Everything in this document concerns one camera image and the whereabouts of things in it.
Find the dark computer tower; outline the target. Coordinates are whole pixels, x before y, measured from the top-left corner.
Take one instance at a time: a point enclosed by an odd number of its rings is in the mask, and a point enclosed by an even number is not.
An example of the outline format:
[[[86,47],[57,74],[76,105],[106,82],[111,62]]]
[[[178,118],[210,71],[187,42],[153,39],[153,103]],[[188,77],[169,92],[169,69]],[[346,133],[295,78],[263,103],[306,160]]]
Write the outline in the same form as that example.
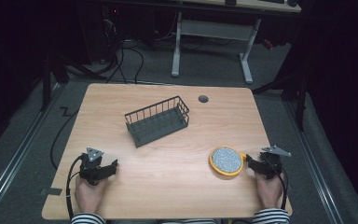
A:
[[[117,49],[117,19],[109,6],[88,5],[84,31],[90,60],[93,63],[111,62]]]

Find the person's left hand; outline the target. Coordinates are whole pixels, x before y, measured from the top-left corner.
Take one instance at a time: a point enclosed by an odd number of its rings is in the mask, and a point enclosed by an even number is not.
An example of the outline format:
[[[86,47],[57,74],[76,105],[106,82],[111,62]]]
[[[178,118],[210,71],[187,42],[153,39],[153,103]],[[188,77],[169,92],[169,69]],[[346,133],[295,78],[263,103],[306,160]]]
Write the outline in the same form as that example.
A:
[[[104,191],[109,182],[105,178],[98,185],[93,186],[87,180],[76,178],[76,204],[80,213],[90,213],[99,215],[100,206],[103,201]]]

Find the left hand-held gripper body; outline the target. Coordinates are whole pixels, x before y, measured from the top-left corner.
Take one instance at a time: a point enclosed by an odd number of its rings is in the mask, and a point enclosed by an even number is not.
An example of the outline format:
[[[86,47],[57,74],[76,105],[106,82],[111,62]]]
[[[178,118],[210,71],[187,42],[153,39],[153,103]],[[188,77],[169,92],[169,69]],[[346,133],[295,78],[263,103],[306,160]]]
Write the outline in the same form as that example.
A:
[[[87,147],[82,154],[80,177],[92,186],[97,186],[104,179],[104,169],[101,166],[103,152],[93,147]]]

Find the person's right hand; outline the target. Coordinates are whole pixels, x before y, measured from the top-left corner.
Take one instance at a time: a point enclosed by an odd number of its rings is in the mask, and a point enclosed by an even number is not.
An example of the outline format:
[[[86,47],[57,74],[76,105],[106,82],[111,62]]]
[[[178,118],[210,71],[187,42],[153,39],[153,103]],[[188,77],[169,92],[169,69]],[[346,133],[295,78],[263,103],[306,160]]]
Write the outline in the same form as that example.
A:
[[[279,208],[279,200],[283,194],[283,175],[275,175],[266,179],[259,173],[255,173],[257,193],[264,209]]]

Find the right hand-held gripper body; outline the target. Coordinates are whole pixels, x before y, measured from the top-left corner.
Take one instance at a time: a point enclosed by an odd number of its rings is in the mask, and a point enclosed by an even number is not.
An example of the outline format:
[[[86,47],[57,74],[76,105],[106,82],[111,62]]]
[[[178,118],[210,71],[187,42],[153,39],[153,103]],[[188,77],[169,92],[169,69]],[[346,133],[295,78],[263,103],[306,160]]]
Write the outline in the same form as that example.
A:
[[[292,153],[277,146],[262,147],[260,160],[264,165],[262,174],[266,179],[271,179],[282,172],[281,156],[291,157]]]

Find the white frame desk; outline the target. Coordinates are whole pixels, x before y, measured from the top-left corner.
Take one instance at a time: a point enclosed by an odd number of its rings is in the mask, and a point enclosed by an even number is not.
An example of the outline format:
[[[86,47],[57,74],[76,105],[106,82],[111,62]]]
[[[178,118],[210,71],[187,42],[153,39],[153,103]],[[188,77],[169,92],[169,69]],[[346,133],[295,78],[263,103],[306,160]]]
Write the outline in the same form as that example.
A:
[[[178,0],[180,7],[195,6],[223,6],[225,9],[250,9],[252,12],[300,13],[302,8],[296,0]],[[261,18],[251,19],[251,24],[234,24],[223,21],[201,21],[183,19],[182,13],[177,13],[175,49],[172,59],[172,76],[180,74],[181,38],[183,35],[239,40],[247,43],[244,52],[239,54],[241,68],[245,82],[253,83],[248,64],[248,57],[261,23]]]

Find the metal floor rail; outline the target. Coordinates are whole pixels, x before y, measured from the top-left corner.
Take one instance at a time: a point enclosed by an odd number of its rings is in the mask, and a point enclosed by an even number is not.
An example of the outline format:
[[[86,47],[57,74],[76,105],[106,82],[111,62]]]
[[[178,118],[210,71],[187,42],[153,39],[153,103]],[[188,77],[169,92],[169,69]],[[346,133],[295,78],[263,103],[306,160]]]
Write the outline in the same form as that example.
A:
[[[1,135],[0,202],[20,170],[49,110],[65,87],[65,84],[56,83],[51,90],[50,102],[42,109],[42,85],[37,86],[24,105],[13,115],[10,124]]]
[[[310,143],[303,131],[300,130],[296,123],[296,111],[291,103],[283,102],[282,103],[289,119],[291,120],[292,125],[296,131],[296,135],[299,139],[301,145],[301,151],[304,154],[307,167],[309,169],[310,176],[312,178],[313,184],[316,188],[316,191],[319,195],[319,198],[322,202],[324,210],[328,216],[328,219],[331,224],[344,224],[341,214],[337,209],[336,202],[333,198],[332,192],[328,187],[327,183],[324,180],[324,176],[321,172],[321,169],[312,153]]]

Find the yellow round speckled pad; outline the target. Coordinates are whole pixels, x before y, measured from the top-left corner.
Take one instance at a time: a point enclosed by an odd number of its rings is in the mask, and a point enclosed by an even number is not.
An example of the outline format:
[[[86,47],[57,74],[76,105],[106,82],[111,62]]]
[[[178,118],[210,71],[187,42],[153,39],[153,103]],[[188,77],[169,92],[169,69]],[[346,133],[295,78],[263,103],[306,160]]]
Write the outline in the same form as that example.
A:
[[[209,163],[218,174],[235,176],[241,172],[245,164],[245,159],[246,155],[240,153],[235,148],[220,146],[211,152]]]

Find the grey tape strip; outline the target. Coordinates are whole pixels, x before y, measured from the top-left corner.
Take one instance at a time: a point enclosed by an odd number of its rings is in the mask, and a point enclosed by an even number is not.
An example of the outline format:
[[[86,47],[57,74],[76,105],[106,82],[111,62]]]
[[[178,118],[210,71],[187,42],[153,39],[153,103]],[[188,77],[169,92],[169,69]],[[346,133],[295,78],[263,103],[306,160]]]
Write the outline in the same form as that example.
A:
[[[60,196],[62,193],[62,189],[56,189],[56,188],[45,188],[45,189],[41,189],[39,194],[42,196],[47,196],[47,195],[56,195],[56,196]]]

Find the black metal stand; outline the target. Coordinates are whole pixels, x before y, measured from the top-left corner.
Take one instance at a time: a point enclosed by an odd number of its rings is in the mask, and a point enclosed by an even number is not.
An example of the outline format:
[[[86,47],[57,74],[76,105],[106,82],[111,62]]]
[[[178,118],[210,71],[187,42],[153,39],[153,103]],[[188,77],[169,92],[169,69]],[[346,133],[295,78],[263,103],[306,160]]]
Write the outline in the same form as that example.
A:
[[[293,45],[274,80],[253,90],[253,94],[260,94],[268,90],[282,90],[281,99],[284,102],[296,100],[295,122],[300,131],[304,130],[307,74],[302,71],[302,63],[306,61],[306,56],[307,54],[301,50],[301,47]]]
[[[59,84],[67,84],[69,81],[69,75],[66,71],[67,65],[74,67],[75,70],[79,71],[83,75],[104,80],[104,77],[100,76],[97,72],[89,70],[87,67],[71,60],[63,54],[50,52],[46,60],[44,60],[44,73],[42,75],[42,111],[46,110],[51,102],[52,88],[50,76],[54,76]]]

